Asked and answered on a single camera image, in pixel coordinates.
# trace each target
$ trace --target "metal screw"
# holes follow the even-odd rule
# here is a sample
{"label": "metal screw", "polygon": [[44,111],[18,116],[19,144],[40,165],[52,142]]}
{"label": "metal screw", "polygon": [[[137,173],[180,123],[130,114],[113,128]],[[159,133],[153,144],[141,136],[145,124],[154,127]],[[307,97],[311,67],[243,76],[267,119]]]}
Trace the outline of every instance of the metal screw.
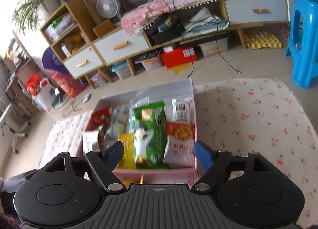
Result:
{"label": "metal screw", "polygon": [[198,183],[195,186],[195,189],[198,191],[207,191],[208,189],[210,189],[210,186],[206,183]]}
{"label": "metal screw", "polygon": [[110,191],[119,191],[123,188],[122,184],[120,183],[112,183],[107,187]]}

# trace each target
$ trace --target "cartoon boy figure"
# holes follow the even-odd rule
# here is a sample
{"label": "cartoon boy figure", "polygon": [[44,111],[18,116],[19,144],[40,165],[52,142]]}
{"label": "cartoon boy figure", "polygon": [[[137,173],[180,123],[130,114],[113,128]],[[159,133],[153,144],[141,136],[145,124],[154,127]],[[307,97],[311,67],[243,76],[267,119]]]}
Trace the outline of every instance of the cartoon boy figure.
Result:
{"label": "cartoon boy figure", "polygon": [[142,164],[147,160],[146,148],[154,134],[155,131],[153,129],[149,131],[145,123],[140,122],[135,127],[134,146],[136,164]]}

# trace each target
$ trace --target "yellow egg carton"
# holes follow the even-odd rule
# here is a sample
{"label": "yellow egg carton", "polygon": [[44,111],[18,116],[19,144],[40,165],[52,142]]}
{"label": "yellow egg carton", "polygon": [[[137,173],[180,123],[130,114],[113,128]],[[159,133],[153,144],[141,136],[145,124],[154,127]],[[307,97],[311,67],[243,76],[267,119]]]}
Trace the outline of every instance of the yellow egg carton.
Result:
{"label": "yellow egg carton", "polygon": [[250,49],[281,48],[281,42],[265,30],[248,30],[244,32],[245,41]]}

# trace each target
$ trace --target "electrical cord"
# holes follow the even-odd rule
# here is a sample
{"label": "electrical cord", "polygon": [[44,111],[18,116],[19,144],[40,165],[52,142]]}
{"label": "electrical cord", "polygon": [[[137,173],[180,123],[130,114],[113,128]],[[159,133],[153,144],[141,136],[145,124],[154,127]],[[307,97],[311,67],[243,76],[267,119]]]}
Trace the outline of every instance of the electrical cord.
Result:
{"label": "electrical cord", "polygon": [[[177,12],[176,12],[176,9],[175,9],[174,0],[172,0],[172,4],[173,4],[173,8],[174,8],[174,10],[175,10],[175,13],[176,13],[176,15],[178,16],[178,14],[177,14]],[[209,24],[217,23],[217,22],[207,22],[207,21],[203,21],[203,20],[194,21],[194,22],[191,22],[191,21],[184,21],[184,22],[187,22],[187,23],[203,22],[203,23],[209,23]],[[184,40],[184,38],[183,38],[183,36],[182,36],[182,29],[181,29],[180,26],[179,26],[179,28],[180,28],[180,36],[182,37],[182,40],[183,40],[184,44],[186,45],[186,47],[189,48],[189,46],[187,45],[186,41]],[[216,41],[216,46],[217,46],[217,53],[220,55],[220,57],[221,57],[224,61],[226,61],[226,62],[229,64],[229,66],[230,66],[233,70],[235,70],[238,74],[241,74],[241,73],[242,73],[241,71],[235,69],[235,68],[228,62],[228,60],[226,60],[226,59],[221,55],[221,53],[220,53],[220,51],[219,51],[219,49],[218,49],[218,45],[217,45],[217,32],[218,32],[218,28],[219,28],[219,24],[217,23],[217,30],[216,30],[216,34],[215,34],[215,41]],[[193,74],[193,71],[194,71],[194,66],[193,66],[192,58],[191,58],[191,62],[192,62],[192,71],[191,71],[191,73],[187,76],[187,78],[189,78],[189,77]]]}
{"label": "electrical cord", "polygon": [[[72,112],[77,112],[77,111],[81,111],[81,110],[82,110],[81,108],[80,108],[80,109],[76,109],[76,107],[79,106],[79,103],[75,105],[75,104],[74,104],[75,101],[76,101],[76,97],[74,97],[73,99],[71,99],[70,105],[69,105],[68,107],[66,107],[66,108],[62,111],[62,117],[63,117],[63,118],[66,118],[66,117],[69,116]],[[64,115],[63,113],[64,113],[67,109],[69,109],[69,107],[72,107],[72,110],[69,111],[66,115]]]}
{"label": "electrical cord", "polygon": [[[173,4],[173,8],[174,8],[174,10],[175,10],[175,13],[176,13],[176,15],[177,15],[177,12],[176,12],[176,9],[175,9],[175,1],[174,1],[174,0],[172,0],[172,4]],[[191,71],[191,73],[187,76],[187,78],[189,78],[189,77],[191,77],[191,75],[192,75],[193,72],[194,72],[193,60],[192,60],[192,57],[191,57],[191,52],[190,52],[189,46],[187,45],[185,39],[184,39],[183,36],[182,36],[182,28],[181,28],[181,25],[178,24],[178,27],[179,27],[179,29],[180,29],[180,36],[181,36],[181,38],[182,38],[182,40],[183,40],[183,43],[186,45],[186,47],[187,47],[187,49],[188,49],[188,52],[189,52],[189,56],[190,56],[190,58],[191,58],[192,71]],[[197,60],[197,59],[198,59],[198,58],[197,58],[197,54],[196,54],[196,52],[195,52],[194,50],[193,50],[193,52],[194,52],[194,55],[195,55],[196,60]]]}

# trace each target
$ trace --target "red box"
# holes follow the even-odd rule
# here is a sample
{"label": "red box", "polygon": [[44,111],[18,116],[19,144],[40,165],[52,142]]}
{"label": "red box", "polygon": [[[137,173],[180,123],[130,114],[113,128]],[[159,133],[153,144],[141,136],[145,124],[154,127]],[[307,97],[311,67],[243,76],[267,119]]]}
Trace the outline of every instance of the red box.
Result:
{"label": "red box", "polygon": [[162,52],[161,57],[167,68],[195,62],[197,60],[193,47],[180,49],[180,47],[178,46],[172,52]]}

